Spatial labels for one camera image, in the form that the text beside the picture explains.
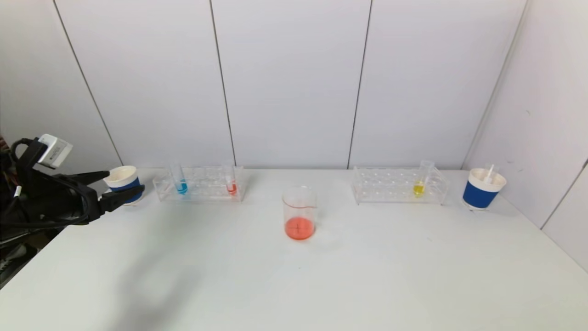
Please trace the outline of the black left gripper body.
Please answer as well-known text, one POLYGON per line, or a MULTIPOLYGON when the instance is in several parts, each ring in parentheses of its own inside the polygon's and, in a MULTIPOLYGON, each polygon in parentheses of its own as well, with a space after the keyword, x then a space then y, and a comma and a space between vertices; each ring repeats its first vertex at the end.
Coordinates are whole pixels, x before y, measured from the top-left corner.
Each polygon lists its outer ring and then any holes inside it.
POLYGON ((42 175, 27 200, 27 216, 34 225, 77 225, 99 216, 97 192, 68 183, 68 175, 42 175))

